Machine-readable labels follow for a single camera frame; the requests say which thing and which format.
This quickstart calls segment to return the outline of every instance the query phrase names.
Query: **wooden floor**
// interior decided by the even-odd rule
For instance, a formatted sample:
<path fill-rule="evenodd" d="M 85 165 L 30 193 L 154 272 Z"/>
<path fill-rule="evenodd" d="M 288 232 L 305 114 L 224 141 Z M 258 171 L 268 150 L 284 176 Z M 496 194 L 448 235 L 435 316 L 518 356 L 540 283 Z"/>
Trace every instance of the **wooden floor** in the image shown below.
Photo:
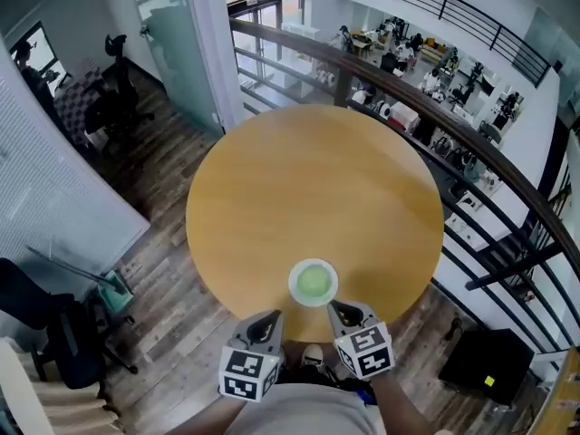
<path fill-rule="evenodd" d="M 155 83 L 137 72 L 131 77 L 140 109 L 154 111 L 156 119 L 135 130 L 136 144 L 117 152 L 103 175 L 151 221 L 151 229 L 118 266 L 135 293 L 130 312 L 136 324 L 124 325 L 111 338 L 140 372 L 113 368 L 109 383 L 129 434 L 162 434 L 217 398 L 221 347 L 237 319 L 204 286 L 185 234 L 189 185 L 215 139 L 181 119 Z M 508 413 L 493 411 L 491 402 L 463 396 L 437 379 L 459 338 L 443 340 L 456 316 L 464 329 L 475 327 L 430 285 L 392 327 L 395 374 L 403 389 L 436 427 L 458 435 L 524 430 L 529 405 L 533 402 L 537 413 L 544 398 L 531 377 Z"/>

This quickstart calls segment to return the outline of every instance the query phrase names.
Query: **round wooden table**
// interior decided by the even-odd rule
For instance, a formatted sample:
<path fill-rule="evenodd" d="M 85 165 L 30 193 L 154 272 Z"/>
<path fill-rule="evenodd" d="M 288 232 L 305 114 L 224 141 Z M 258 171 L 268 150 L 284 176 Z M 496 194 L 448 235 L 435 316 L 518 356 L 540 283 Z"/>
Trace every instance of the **round wooden table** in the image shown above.
<path fill-rule="evenodd" d="M 292 267 L 322 258 L 336 299 L 370 305 L 387 323 L 421 295 L 440 257 L 443 211 L 419 154 L 388 127 L 333 106 L 259 114 L 201 163 L 187 207 L 201 277 L 239 318 L 285 314 L 285 338 L 331 342 L 325 307 L 299 305 Z"/>

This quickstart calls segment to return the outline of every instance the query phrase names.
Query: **green liquid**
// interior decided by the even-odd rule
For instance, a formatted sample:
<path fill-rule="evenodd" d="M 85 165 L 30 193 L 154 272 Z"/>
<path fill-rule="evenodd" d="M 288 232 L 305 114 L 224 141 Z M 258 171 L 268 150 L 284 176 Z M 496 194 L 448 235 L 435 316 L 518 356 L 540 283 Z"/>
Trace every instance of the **green liquid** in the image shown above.
<path fill-rule="evenodd" d="M 323 266 L 309 266 L 298 275 L 298 290 L 312 298 L 327 294 L 331 287 L 330 273 Z"/>

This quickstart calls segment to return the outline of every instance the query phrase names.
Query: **wooden handrail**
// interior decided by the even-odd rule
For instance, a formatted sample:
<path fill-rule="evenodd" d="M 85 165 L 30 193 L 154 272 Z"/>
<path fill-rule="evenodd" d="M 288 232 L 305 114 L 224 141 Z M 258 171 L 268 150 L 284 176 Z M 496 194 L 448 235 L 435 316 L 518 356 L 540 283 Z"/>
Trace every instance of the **wooden handrail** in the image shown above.
<path fill-rule="evenodd" d="M 230 18 L 230 27 L 232 31 L 252 35 L 297 50 L 300 53 L 305 53 L 370 82 L 377 89 L 415 110 L 423 119 L 435 123 L 437 127 L 473 152 L 530 208 L 554 241 L 561 245 L 572 270 L 576 277 L 580 279 L 580 251 L 546 199 L 501 151 L 487 142 L 471 127 L 466 127 L 466 123 L 458 116 L 443 110 L 434 100 L 423 95 L 418 89 L 396 76 L 388 74 L 369 63 L 361 63 L 356 56 L 325 43 L 273 27 L 248 23 L 233 18 Z"/>

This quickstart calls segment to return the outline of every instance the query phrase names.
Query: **railing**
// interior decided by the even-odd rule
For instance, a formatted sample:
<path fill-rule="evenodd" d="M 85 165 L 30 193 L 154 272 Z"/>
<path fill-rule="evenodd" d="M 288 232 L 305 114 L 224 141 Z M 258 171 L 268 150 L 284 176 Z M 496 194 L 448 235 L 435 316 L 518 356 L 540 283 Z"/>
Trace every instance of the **railing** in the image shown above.
<path fill-rule="evenodd" d="M 491 16 L 463 0 L 402 0 L 479 39 L 520 71 L 536 87 L 550 64 L 525 41 Z"/>
<path fill-rule="evenodd" d="M 435 101 L 422 94 L 415 87 L 369 63 L 362 63 L 357 57 L 349 53 L 342 52 L 324 43 L 319 43 L 299 35 L 290 34 L 259 24 L 247 23 L 233 18 L 230 19 L 230 27 L 233 32 L 250 35 L 256 39 L 264 39 L 274 44 L 288 47 L 292 50 L 298 51 L 299 53 L 308 55 L 315 60 L 318 60 L 319 63 L 324 63 L 334 69 L 338 77 L 335 86 L 331 88 L 327 84 L 318 82 L 307 74 L 294 71 L 285 64 L 265 58 L 260 54 L 251 53 L 247 50 L 240 48 L 235 49 L 238 57 L 245 56 L 259 63 L 267 64 L 283 73 L 290 74 L 298 81 L 305 82 L 326 94 L 332 95 L 330 98 L 333 99 L 332 102 L 334 105 L 351 107 L 363 114 L 373 117 L 377 121 L 383 123 L 386 127 L 390 127 L 397 134 L 401 135 L 430 163 L 443 171 L 446 176 L 452 177 L 457 182 L 460 182 L 475 198 L 479 199 L 479 201 L 512 232 L 522 247 L 527 250 L 527 256 L 522 259 L 515 259 L 510 255 L 503 246 L 501 246 L 478 222 L 474 220 L 473 217 L 468 215 L 458 206 L 456 200 L 448 195 L 448 192 L 440 193 L 443 205 L 458 215 L 488 243 L 491 249 L 490 253 L 484 254 L 476 251 L 476 249 L 464 240 L 460 234 L 454 232 L 447 224 L 444 227 L 445 233 L 469 256 L 475 259 L 485 269 L 485 271 L 488 272 L 488 275 L 476 275 L 463 261 L 459 259 L 457 253 L 450 251 L 446 246 L 442 248 L 443 255 L 455 263 L 455 265 L 471 279 L 471 282 L 469 282 L 469 289 L 480 288 L 486 295 L 488 295 L 524 332 L 524 334 L 526 334 L 531 343 L 533 343 L 541 353 L 559 351 L 561 350 L 561 347 L 556 341 L 557 337 L 554 337 L 546 329 L 542 320 L 530 309 L 526 301 L 524 301 L 524 299 L 518 295 L 518 292 L 506 282 L 506 279 L 513 275 L 521 276 L 522 282 L 526 283 L 527 287 L 534 292 L 539 303 L 555 322 L 558 330 L 566 338 L 569 345 L 572 346 L 573 344 L 577 344 L 573 343 L 569 331 L 566 330 L 552 305 L 548 303 L 537 285 L 535 285 L 529 278 L 527 271 L 531 267 L 536 266 L 536 268 L 543 269 L 546 272 L 550 282 L 562 296 L 566 307 L 572 312 L 576 323 L 580 327 L 580 316 L 578 315 L 575 306 L 566 290 L 562 287 L 562 284 L 547 264 L 547 261 L 551 257 L 564 253 L 565 258 L 572 267 L 572 271 L 576 276 L 578 276 L 578 278 L 580 278 L 580 252 L 578 251 L 574 240 L 570 237 L 569 233 L 566 231 L 546 199 L 538 193 L 534 186 L 498 149 L 487 142 L 472 128 L 466 127 L 465 123 L 461 122 L 458 117 L 444 111 Z M 240 73 L 255 79 L 257 82 L 263 83 L 269 89 L 275 91 L 276 94 L 279 93 L 284 95 L 286 98 L 292 99 L 297 103 L 308 101 L 307 98 L 302 98 L 300 95 L 296 94 L 296 92 L 288 90 L 275 82 L 260 78 L 256 74 L 248 72 L 242 68 L 238 68 L 238 70 Z M 350 100 L 353 80 L 355 78 L 376 86 L 379 91 L 406 104 L 409 108 L 415 110 L 419 114 L 422 121 L 430 121 L 435 124 L 443 132 L 449 134 L 458 144 L 460 144 L 461 147 L 473 153 L 489 168 L 490 171 L 494 172 L 505 185 L 512 189 L 522 202 L 526 204 L 530 213 L 534 215 L 535 219 L 546 229 L 547 234 L 551 236 L 553 243 L 544 246 L 542 249 L 537 249 L 524 231 L 517 227 L 502 211 L 502 209 L 499 208 L 498 205 L 496 205 L 482 190 L 480 190 L 470 180 L 466 179 L 462 172 L 459 172 L 444 158 L 436 154 L 433 150 L 427 148 L 400 127 L 386 121 L 376 112 Z M 265 99 L 262 95 L 256 92 L 256 90 L 243 89 L 243 92 L 254 99 L 260 100 L 271 108 L 277 107 L 277 104 L 274 101 Z M 254 114 L 259 113 L 257 108 L 249 104 L 246 104 L 246 108 Z M 489 288 L 491 284 L 500 285 L 514 299 L 514 301 L 516 301 L 521 310 L 531 319 L 531 321 L 533 321 L 541 334 L 544 335 L 544 343 L 541 343 L 538 338 L 530 332 L 530 330 L 523 324 L 522 320 L 520 320 L 520 318 L 512 311 L 512 307 L 507 305 L 499 298 L 497 293 Z"/>

